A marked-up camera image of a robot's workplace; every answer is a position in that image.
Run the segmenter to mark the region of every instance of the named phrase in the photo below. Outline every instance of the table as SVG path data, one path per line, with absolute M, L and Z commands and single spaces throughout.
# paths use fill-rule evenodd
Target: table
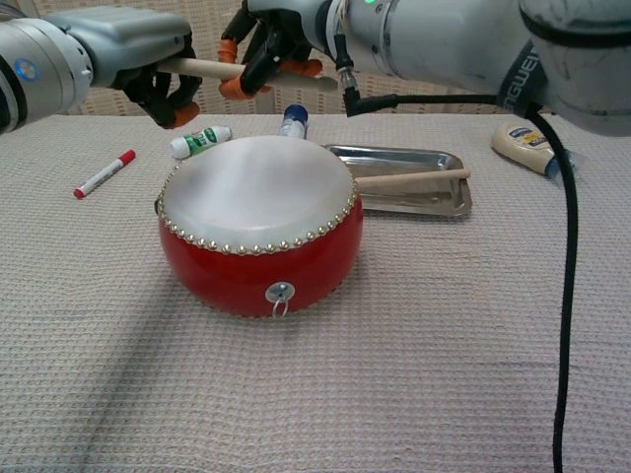
M 169 142 L 279 116 L 55 116 L 0 137 L 2 471 L 552 470 L 562 189 L 494 155 L 503 115 L 312 117 L 319 143 L 443 150 L 465 219 L 370 212 L 331 297 L 277 322 L 199 303 L 162 253 Z M 631 470 L 630 139 L 551 118 L 580 174 L 567 471 Z M 85 200 L 74 187 L 138 158 Z

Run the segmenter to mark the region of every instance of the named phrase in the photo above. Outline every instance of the drumhead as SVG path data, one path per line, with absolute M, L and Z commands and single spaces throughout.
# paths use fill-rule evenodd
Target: drumhead
M 167 180 L 159 205 L 172 231 L 191 242 L 258 254 L 325 235 L 356 198 L 348 167 L 323 147 L 257 136 L 185 161 Z

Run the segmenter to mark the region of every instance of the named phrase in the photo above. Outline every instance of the red drum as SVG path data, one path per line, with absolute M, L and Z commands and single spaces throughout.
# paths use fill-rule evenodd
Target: red drum
M 348 167 L 297 138 L 211 148 L 174 169 L 156 204 L 178 279 L 207 304 L 244 317 L 280 317 L 328 296 L 362 237 Z

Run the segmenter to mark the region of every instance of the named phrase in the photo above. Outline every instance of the marker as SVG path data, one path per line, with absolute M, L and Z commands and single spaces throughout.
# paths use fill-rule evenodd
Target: marker
M 95 175 L 90 177 L 90 179 L 84 182 L 80 187 L 77 187 L 74 192 L 75 197 L 83 199 L 86 195 L 131 163 L 134 158 L 136 158 L 136 152 L 129 150 L 124 155 L 115 159 L 110 165 L 104 167 Z

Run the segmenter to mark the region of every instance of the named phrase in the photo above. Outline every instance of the metal tray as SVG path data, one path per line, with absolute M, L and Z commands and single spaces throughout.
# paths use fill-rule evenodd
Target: metal tray
M 459 158 L 440 151 L 336 144 L 324 148 L 346 163 L 355 177 L 463 168 Z M 429 181 L 361 195 L 364 208 L 386 212 L 461 217 L 472 206 L 466 179 Z

